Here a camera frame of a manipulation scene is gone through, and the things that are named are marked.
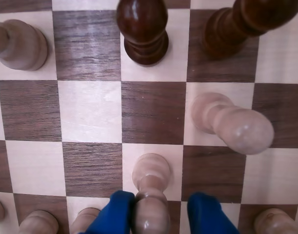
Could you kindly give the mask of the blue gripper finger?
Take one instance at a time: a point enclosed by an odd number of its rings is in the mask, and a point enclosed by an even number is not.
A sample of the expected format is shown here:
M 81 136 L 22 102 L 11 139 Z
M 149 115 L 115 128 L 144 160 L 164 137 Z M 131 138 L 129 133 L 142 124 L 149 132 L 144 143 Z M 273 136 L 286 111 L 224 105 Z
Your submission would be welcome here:
M 201 192 L 192 194 L 188 199 L 187 213 L 192 234 L 239 233 L 214 196 Z
M 132 209 L 135 195 L 131 192 L 116 191 L 109 203 L 99 212 L 85 234 L 128 234 L 130 233 Z

